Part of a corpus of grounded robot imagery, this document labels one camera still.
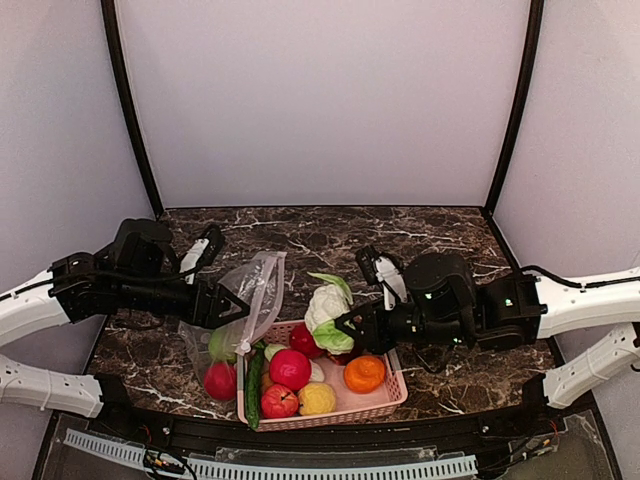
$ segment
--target dark marble surface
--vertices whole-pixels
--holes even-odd
[[[351,285],[357,303],[376,290],[366,285],[354,261],[355,250],[373,244],[410,261],[429,251],[455,252],[471,265],[478,283],[509,272],[477,208],[440,207],[264,207],[170,210],[163,219],[174,232],[178,254],[187,250],[210,222],[218,223],[227,244],[215,264],[203,271],[212,279],[249,260],[260,250],[286,251],[286,291],[279,318],[304,316],[320,285],[306,272],[335,273]],[[235,405],[213,402],[198,383],[178,321],[158,329],[134,331],[123,322],[145,324],[149,315],[124,312],[112,318],[97,346],[90,372],[120,375],[138,407],[180,415],[235,420]],[[440,374],[426,373],[408,347],[398,348],[409,389],[408,400],[378,422],[473,413],[515,405],[522,384],[553,366],[546,343],[499,354],[457,347]],[[423,351],[435,365],[442,349]]]

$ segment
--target black pole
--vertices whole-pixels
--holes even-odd
[[[520,63],[520,73],[518,75],[518,84],[516,85],[516,93],[513,97],[513,105],[511,107],[511,115],[509,115],[509,123],[507,131],[502,142],[502,150],[498,158],[498,165],[493,175],[491,189],[487,196],[485,208],[491,215],[498,205],[500,192],[507,178],[509,163],[513,156],[513,149],[518,138],[520,130],[520,122],[522,114],[527,103],[527,95],[529,93],[529,85],[531,84],[531,76],[533,74],[533,65],[536,59],[536,50],[538,49],[538,38],[540,37],[540,27],[542,26],[542,10],[544,0],[531,0],[529,8],[529,23],[527,25],[527,35],[524,41],[524,51],[522,52],[522,62]]]
[[[127,76],[127,68],[124,62],[124,54],[122,52],[122,43],[120,41],[120,31],[118,29],[118,17],[116,15],[116,6],[114,0],[101,0],[102,19],[104,21],[104,31],[107,35],[107,44],[109,45],[109,55],[111,56],[111,67],[113,68],[113,76],[116,80],[116,87],[120,97],[120,105],[124,120],[129,131],[131,146],[136,157],[138,170],[142,177],[144,188],[151,203],[151,208],[156,218],[164,212],[164,206],[160,199],[158,186],[153,178],[151,164],[147,150],[142,140],[140,132],[140,124],[136,115],[136,109],[131,96],[131,87],[129,85],[129,77]]]

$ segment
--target green apple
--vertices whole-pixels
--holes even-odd
[[[211,333],[209,339],[209,355],[214,362],[226,362],[229,364],[236,363],[236,353],[233,351],[233,346],[226,342],[224,328],[218,328]]]

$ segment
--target white backdrop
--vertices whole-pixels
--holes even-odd
[[[123,0],[166,206],[484,204],[526,0]]]
[[[149,216],[118,103],[99,2],[0,2],[0,292]],[[80,373],[100,318],[2,348]],[[0,405],[0,479],[31,478],[51,412]]]
[[[522,264],[561,275],[640,265],[640,3],[547,2],[496,220]],[[560,336],[567,358],[605,329]],[[640,479],[640,376],[595,389],[625,479]]]

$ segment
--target plastic basket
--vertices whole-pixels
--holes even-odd
[[[264,340],[267,343],[289,344],[289,332],[301,321],[274,323]],[[400,368],[400,361],[395,350],[390,350],[382,356],[387,367],[387,375],[384,384],[375,392],[359,395],[350,392],[342,381],[344,367],[335,365],[329,359],[319,359],[319,363],[327,382],[336,389],[338,397],[338,409],[333,413],[324,415],[296,416],[283,419],[261,419],[259,432],[273,432],[277,430],[293,430],[297,428],[319,427],[322,425],[336,425],[338,423],[350,423],[367,418],[391,415],[398,405],[403,403],[408,396],[407,386]],[[238,357],[238,417],[240,421],[247,423],[244,413],[244,378],[246,374],[246,362],[244,357]]]

